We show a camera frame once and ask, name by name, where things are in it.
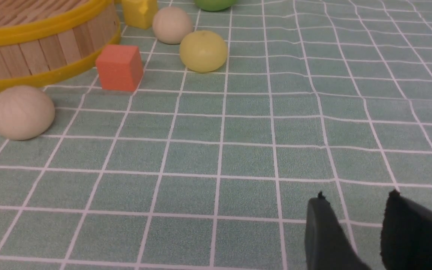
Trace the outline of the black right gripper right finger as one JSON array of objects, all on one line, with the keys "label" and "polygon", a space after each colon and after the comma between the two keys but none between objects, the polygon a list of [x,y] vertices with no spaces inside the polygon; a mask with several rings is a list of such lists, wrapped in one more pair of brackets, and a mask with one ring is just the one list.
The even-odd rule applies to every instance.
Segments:
[{"label": "black right gripper right finger", "polygon": [[432,211],[391,191],[380,247],[387,270],[432,270]]}]

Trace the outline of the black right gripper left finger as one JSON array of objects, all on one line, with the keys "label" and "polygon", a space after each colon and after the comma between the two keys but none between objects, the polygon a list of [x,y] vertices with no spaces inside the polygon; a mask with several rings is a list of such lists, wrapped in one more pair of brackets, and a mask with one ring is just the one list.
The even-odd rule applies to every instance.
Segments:
[{"label": "black right gripper left finger", "polygon": [[370,269],[353,250],[322,191],[307,203],[305,254],[309,270]]}]

